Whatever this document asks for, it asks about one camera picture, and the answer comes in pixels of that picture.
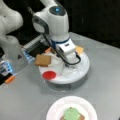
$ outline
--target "round white platform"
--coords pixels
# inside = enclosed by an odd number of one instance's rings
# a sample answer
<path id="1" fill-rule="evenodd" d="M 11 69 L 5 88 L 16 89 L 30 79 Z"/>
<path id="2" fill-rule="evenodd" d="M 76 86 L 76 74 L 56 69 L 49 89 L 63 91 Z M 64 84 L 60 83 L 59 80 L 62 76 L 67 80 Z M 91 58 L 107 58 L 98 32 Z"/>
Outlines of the round white platform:
<path id="1" fill-rule="evenodd" d="M 64 85 L 71 84 L 77 81 L 80 81 L 90 68 L 90 62 L 87 55 L 83 52 L 80 54 L 81 62 L 76 65 L 76 68 L 64 67 L 63 72 L 52 80 L 49 80 L 50 83 Z M 39 67 L 40 73 L 43 74 L 46 71 L 51 70 L 49 67 Z"/>

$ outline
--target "cable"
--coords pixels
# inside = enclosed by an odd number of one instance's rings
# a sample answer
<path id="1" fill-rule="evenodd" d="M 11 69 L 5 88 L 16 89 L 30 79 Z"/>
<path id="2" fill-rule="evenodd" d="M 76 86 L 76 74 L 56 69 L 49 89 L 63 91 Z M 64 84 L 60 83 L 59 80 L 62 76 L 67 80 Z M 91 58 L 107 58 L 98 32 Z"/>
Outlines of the cable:
<path id="1" fill-rule="evenodd" d="M 47 37 L 45 36 L 45 34 L 42 34 L 43 36 L 44 36 L 44 38 L 45 38 L 45 40 L 47 41 L 47 43 L 52 47 L 52 45 L 51 45 L 51 43 L 49 42 L 49 40 L 47 39 Z M 69 63 L 68 61 L 66 61 L 61 55 L 60 55 L 60 53 L 55 49 L 55 48 L 53 48 L 53 50 L 61 57 L 61 59 L 66 63 L 66 64 L 68 64 L 68 65 L 76 65 L 76 64 L 78 64 L 80 61 L 81 61 L 81 58 L 80 58 L 80 56 L 77 54 L 77 52 L 75 52 L 76 53 L 76 57 L 78 58 L 78 62 L 76 62 L 76 63 Z"/>

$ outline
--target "blue object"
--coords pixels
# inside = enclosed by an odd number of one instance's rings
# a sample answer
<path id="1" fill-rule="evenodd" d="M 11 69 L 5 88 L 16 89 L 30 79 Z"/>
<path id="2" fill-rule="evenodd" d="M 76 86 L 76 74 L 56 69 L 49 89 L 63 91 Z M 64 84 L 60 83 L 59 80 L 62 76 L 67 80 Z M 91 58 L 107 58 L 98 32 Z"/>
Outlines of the blue object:
<path id="1" fill-rule="evenodd" d="M 59 9 L 59 8 L 56 8 L 55 10 L 56 10 L 56 12 L 59 12 L 59 11 L 60 11 L 60 9 Z"/>

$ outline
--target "food item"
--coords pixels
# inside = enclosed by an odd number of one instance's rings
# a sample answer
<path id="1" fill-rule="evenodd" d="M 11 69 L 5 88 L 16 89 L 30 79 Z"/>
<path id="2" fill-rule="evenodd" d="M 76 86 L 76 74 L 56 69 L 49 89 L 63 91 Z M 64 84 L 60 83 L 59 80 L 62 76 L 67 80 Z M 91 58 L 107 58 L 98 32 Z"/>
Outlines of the food item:
<path id="1" fill-rule="evenodd" d="M 85 120 L 85 117 L 79 113 L 76 108 L 68 108 L 60 120 Z"/>
<path id="2" fill-rule="evenodd" d="M 36 66 L 42 66 L 42 67 L 48 67 L 48 65 L 51 63 L 51 56 L 49 55 L 37 55 L 35 65 Z"/>

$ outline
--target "yellow object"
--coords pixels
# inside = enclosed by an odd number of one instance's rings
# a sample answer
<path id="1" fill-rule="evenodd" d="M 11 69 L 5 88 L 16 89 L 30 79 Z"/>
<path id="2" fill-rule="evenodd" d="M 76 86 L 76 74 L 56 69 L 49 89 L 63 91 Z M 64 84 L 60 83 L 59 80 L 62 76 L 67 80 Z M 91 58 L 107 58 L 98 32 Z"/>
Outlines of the yellow object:
<path id="1" fill-rule="evenodd" d="M 78 55 L 80 55 L 83 52 L 84 48 L 80 47 L 80 46 L 76 46 L 75 51 L 78 53 Z"/>

